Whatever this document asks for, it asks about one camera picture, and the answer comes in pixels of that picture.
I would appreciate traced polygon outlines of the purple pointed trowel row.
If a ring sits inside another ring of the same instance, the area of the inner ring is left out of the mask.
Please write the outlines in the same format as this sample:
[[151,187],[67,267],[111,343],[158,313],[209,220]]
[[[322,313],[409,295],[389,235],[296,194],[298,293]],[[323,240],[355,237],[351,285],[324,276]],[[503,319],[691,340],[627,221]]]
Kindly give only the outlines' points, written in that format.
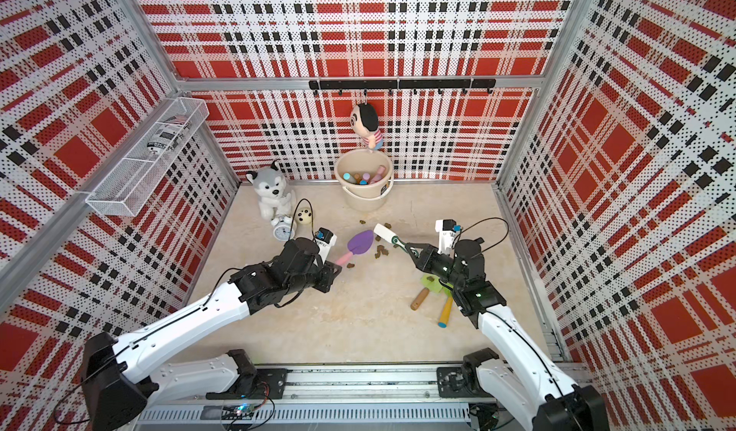
[[348,251],[335,262],[335,265],[344,266],[348,264],[354,256],[365,254],[371,248],[374,239],[374,232],[372,230],[365,230],[358,233],[358,235],[355,235],[350,239],[350,241],[348,241]]

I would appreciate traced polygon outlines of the purple square trowel pink handle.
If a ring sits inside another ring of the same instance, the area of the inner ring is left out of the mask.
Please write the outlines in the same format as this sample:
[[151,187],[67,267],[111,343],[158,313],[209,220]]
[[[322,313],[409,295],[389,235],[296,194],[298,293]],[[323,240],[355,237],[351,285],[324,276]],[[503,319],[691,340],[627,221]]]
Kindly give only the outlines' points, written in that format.
[[386,173],[385,166],[379,166],[377,169],[377,172],[374,174],[372,179],[370,180],[371,184],[378,183],[383,179],[384,174]]

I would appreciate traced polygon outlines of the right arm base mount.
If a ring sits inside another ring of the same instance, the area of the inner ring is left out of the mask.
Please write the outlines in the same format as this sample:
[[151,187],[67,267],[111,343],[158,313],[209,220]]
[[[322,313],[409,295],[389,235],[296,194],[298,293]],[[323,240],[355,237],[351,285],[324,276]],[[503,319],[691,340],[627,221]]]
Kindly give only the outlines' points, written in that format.
[[490,398],[479,384],[476,369],[485,361],[499,360],[490,348],[466,354],[459,366],[440,367],[436,370],[440,398]]

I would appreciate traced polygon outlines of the white brush green handle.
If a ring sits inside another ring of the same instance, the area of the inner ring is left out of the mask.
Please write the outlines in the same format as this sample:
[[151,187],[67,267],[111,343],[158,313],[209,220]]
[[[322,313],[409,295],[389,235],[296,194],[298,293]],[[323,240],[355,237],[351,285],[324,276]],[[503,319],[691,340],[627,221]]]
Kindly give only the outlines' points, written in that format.
[[388,243],[391,243],[393,245],[396,245],[402,250],[406,249],[406,245],[404,242],[388,227],[386,227],[383,224],[377,224],[374,229],[374,233],[379,236],[381,239],[384,239]]

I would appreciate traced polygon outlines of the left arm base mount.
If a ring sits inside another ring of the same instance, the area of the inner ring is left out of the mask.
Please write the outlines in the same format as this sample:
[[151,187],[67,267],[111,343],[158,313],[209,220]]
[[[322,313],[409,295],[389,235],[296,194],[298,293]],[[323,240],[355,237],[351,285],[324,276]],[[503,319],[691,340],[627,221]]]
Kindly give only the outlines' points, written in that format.
[[243,349],[227,352],[230,360],[235,362],[237,377],[227,389],[220,392],[209,392],[207,400],[254,400],[258,396],[269,396],[272,400],[281,400],[287,383],[287,369],[259,370]]

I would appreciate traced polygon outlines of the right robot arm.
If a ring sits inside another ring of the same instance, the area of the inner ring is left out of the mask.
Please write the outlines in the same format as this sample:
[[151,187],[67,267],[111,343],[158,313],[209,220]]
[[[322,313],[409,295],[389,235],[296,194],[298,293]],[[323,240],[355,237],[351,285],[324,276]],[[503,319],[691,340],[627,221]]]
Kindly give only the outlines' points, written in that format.
[[494,348],[465,359],[469,382],[500,402],[525,430],[608,430],[606,404],[594,387],[582,386],[537,346],[486,278],[483,239],[460,239],[448,255],[427,243],[391,243],[415,267],[452,288],[461,313]]

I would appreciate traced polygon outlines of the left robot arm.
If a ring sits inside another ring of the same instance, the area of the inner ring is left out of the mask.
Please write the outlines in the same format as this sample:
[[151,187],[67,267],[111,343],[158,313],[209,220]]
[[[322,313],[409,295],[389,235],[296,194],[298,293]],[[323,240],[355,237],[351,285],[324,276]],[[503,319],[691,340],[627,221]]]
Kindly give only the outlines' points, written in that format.
[[202,364],[166,363],[218,329],[269,306],[283,308],[309,288],[329,292],[341,272],[328,259],[336,241],[291,239],[272,260],[231,271],[210,294],[147,327],[91,337],[84,345],[82,393],[92,429],[116,430],[154,400],[192,396],[204,386],[221,393],[252,375],[242,351]]

